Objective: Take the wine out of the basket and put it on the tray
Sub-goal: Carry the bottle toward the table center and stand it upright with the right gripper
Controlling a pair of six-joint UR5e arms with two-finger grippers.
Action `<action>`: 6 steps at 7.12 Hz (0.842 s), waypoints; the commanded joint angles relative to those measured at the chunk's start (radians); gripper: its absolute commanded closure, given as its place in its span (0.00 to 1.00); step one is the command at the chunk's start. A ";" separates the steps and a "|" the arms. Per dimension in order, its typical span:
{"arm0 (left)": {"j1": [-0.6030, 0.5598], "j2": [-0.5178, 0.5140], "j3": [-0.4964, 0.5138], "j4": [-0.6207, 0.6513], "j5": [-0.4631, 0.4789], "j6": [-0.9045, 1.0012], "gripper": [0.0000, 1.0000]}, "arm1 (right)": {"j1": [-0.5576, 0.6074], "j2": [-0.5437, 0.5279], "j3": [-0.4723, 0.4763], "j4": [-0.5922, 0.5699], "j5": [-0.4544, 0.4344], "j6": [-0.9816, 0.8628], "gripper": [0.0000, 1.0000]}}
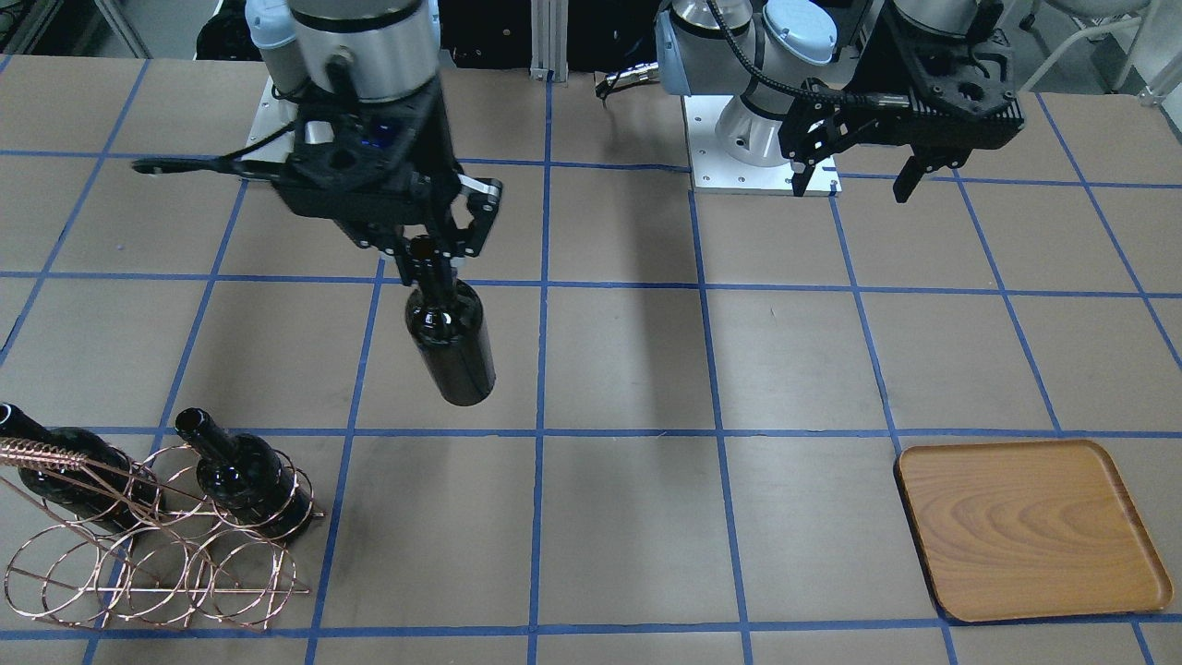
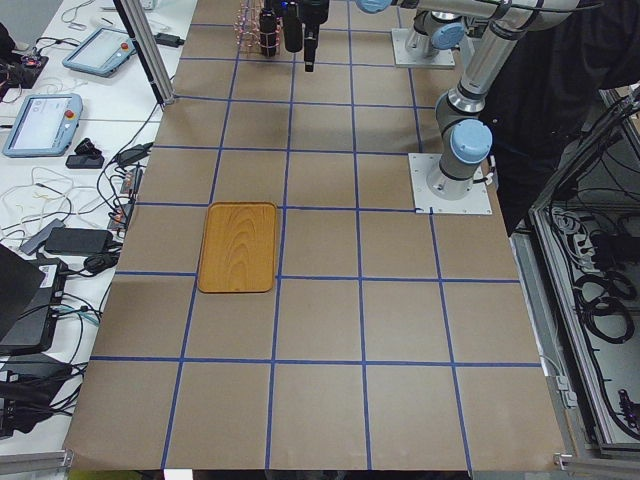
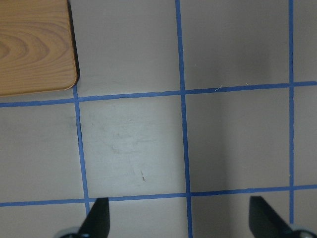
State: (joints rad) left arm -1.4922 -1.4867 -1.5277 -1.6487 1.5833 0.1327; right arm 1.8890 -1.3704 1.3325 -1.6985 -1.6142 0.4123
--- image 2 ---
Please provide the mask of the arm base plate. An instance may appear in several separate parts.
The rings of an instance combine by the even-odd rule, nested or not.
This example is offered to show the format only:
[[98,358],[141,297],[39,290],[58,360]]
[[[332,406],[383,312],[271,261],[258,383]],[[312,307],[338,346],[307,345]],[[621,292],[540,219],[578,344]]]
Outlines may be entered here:
[[413,28],[391,30],[394,62],[397,67],[452,70],[455,60],[450,49],[439,50],[431,44],[428,35]]
[[491,215],[488,185],[481,168],[471,179],[453,180],[440,170],[440,154],[410,153],[409,173],[418,214]]

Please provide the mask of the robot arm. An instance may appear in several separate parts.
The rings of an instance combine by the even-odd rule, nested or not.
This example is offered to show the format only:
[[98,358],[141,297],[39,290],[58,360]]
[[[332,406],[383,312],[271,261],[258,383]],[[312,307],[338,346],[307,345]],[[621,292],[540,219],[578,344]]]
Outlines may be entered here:
[[498,73],[525,30],[505,20],[489,22],[457,85],[436,105],[443,152],[427,176],[438,197],[459,200],[472,189],[474,175],[491,151],[493,136],[479,116]]
[[392,5],[415,12],[408,28],[391,31],[395,65],[404,68],[452,69],[452,50],[464,43],[468,25],[478,20],[518,36],[550,28],[569,15],[602,5],[600,1],[358,1],[366,14]]

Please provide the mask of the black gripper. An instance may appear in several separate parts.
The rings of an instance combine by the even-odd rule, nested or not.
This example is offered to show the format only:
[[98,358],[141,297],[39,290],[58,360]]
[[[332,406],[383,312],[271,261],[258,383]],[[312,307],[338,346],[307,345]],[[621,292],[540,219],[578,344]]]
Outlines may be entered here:
[[303,50],[304,68],[306,72],[313,72],[318,47],[318,28],[328,20],[329,0],[301,0],[298,13],[304,28]]

